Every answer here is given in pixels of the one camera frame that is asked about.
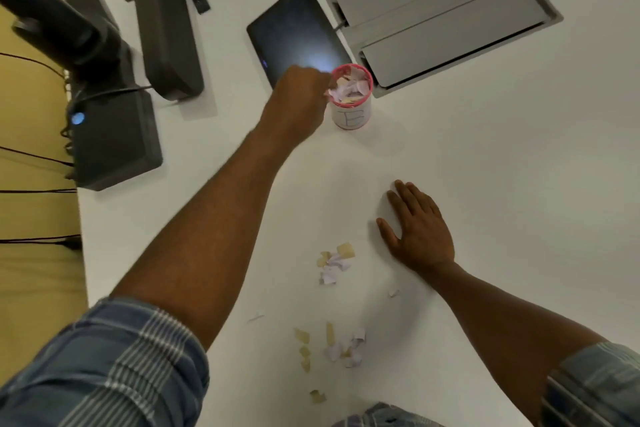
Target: tablet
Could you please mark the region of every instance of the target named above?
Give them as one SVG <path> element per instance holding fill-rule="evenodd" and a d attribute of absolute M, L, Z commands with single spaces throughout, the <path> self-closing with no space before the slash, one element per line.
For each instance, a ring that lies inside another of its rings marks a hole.
<path fill-rule="evenodd" d="M 330 73 L 351 62 L 317 0 L 279 0 L 246 31 L 271 87 L 293 64 Z"/>

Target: plaid shirt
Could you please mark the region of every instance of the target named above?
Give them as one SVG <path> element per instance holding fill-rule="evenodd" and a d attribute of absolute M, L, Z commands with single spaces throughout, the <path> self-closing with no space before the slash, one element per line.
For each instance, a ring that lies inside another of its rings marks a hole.
<path fill-rule="evenodd" d="M 190 427 L 209 384 L 196 337 L 134 300 L 98 302 L 0 390 L 2 427 Z M 336 427 L 438 427 L 377 404 Z M 611 343 L 565 360 L 548 378 L 544 427 L 640 426 L 640 356 Z"/>

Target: paper cup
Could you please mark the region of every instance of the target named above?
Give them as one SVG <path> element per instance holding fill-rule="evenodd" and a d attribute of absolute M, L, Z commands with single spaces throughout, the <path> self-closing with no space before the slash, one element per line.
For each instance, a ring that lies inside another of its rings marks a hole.
<path fill-rule="evenodd" d="M 371 117 L 371 93 L 373 92 L 373 76 L 367 68 L 359 64 L 343 64 L 338 66 L 332 72 L 333 77 L 337 80 L 341 76 L 350 75 L 351 68 L 357 67 L 365 72 L 369 81 L 369 93 L 361 100 L 353 103 L 340 103 L 335 101 L 331 96 L 331 116 L 333 123 L 344 130 L 355 130 L 360 128 L 369 121 Z"/>

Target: floor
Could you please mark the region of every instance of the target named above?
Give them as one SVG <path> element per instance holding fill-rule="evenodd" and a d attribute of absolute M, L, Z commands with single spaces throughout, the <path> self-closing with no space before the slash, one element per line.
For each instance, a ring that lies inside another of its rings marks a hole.
<path fill-rule="evenodd" d="M 0 8 L 0 51 L 51 63 L 10 27 Z M 0 56 L 0 145 L 68 159 L 59 131 L 64 82 L 36 63 Z M 68 167 L 0 149 L 1 189 L 74 187 Z M 75 194 L 0 194 L 0 239 L 79 233 Z M 87 307 L 82 255 L 61 246 L 0 245 L 0 384 Z"/>

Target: blue light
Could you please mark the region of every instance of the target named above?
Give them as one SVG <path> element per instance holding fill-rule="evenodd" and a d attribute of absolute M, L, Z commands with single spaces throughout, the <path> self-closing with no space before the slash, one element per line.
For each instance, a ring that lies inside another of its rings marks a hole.
<path fill-rule="evenodd" d="M 84 122 L 84 114 L 82 112 L 74 113 L 71 116 L 71 123 L 74 125 L 80 125 Z"/>

